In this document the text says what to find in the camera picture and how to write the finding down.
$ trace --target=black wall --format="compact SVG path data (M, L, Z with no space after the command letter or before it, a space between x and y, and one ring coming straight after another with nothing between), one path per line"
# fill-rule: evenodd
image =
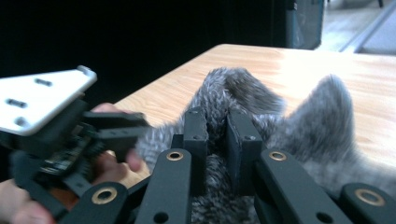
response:
M0 77L83 64L98 75L86 101L114 103L217 45L215 11L198 0L3 0Z

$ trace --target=plush toy ear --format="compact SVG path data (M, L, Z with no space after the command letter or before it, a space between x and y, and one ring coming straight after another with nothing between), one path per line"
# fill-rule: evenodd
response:
M224 89L231 99L244 107L248 113L282 115L284 100L264 86L245 68L225 70Z
M267 146L299 161L337 161L354 142L352 102L342 81L325 77L299 108L277 126Z
M356 153L352 107L342 81L326 77L275 127L266 146L293 154L314 180L334 195L347 183L365 183L396 198L394 173Z

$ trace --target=wooden table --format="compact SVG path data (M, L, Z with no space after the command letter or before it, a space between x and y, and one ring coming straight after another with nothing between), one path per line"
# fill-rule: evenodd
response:
M219 45L122 99L117 107L145 113L154 126L176 120L208 72L222 66L245 67L284 97L285 116L320 79L339 76L352 95L358 148L373 162L396 170L396 57Z

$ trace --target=floor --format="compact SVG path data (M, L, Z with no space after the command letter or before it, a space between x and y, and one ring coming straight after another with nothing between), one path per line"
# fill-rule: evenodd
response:
M386 7L392 0L383 1ZM376 0L325 0L322 40L317 50L339 51L374 21L383 8Z

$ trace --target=human hand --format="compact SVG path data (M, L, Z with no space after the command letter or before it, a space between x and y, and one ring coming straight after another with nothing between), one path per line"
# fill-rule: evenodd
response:
M92 111L98 113L129 113L129 111L118 110L112 104L99 105ZM139 171L142 165L144 165L133 150L130 150L129 154L127 154L126 161L130 169L134 172ZM105 181L119 182L131 173L128 171L127 165L117 163L116 158L108 153L103 153L98 158L94 171L96 178L93 184L99 184ZM71 209L78 201L76 195L71 191L55 189L51 193L68 209ZM0 200L0 222L4 220L16 224L55 223L50 212L38 202L32 201L28 193L23 189L17 188L12 180L0 183L0 198L2 199Z

